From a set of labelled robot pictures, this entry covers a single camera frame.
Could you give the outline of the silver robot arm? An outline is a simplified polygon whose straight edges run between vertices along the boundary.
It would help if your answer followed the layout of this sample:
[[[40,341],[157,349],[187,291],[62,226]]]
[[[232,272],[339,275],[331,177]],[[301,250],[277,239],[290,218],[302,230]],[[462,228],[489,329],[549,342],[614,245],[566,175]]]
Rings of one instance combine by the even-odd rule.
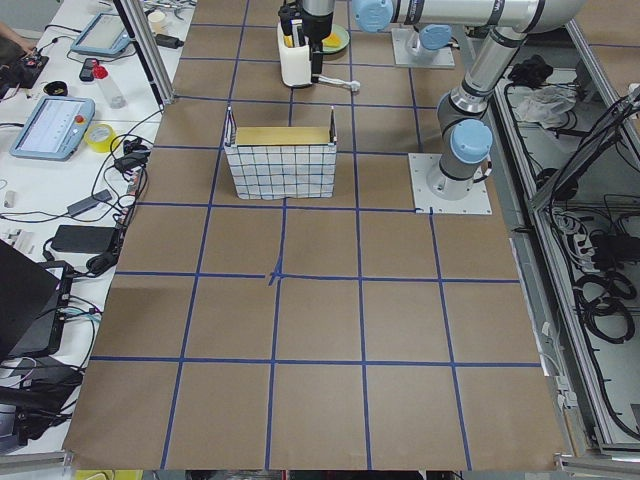
[[[565,25],[583,5],[572,0],[355,1],[353,13],[360,29],[369,33],[393,23],[489,28],[461,84],[438,107],[441,129],[445,130],[447,117],[481,118],[494,87],[527,36]]]

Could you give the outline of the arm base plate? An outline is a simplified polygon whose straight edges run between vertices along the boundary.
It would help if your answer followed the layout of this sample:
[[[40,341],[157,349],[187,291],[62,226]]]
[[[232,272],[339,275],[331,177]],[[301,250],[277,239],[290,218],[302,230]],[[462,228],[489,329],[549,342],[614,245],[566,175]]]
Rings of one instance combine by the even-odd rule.
[[[414,210],[422,214],[491,215],[484,172],[478,166],[467,180],[453,180],[440,169],[440,154],[410,153],[409,171]]]
[[[455,60],[449,46],[451,30],[440,30],[428,25],[416,31],[413,28],[391,30],[395,64],[405,68],[453,69]]]

